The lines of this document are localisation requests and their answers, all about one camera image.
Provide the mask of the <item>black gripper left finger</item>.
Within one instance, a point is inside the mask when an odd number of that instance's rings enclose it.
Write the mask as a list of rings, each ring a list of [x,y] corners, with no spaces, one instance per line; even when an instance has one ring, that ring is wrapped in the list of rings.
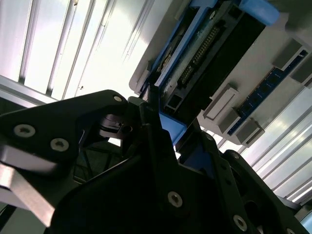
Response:
[[[125,139],[139,126],[142,99],[104,90],[0,117],[0,199],[30,210],[49,227],[86,145]]]

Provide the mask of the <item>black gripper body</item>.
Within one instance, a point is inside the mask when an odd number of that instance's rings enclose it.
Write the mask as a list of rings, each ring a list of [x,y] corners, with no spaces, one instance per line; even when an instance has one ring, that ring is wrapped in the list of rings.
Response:
[[[195,152],[178,167],[184,190],[157,198],[140,157],[127,160],[71,191],[57,206],[53,234],[233,234],[221,205],[207,153]]]

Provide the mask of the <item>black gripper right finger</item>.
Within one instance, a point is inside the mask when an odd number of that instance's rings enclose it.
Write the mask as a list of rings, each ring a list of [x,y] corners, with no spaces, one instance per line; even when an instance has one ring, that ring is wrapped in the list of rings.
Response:
[[[223,234],[306,234],[293,211],[234,150],[220,152],[195,119],[179,141],[179,162],[206,175],[211,227]]]

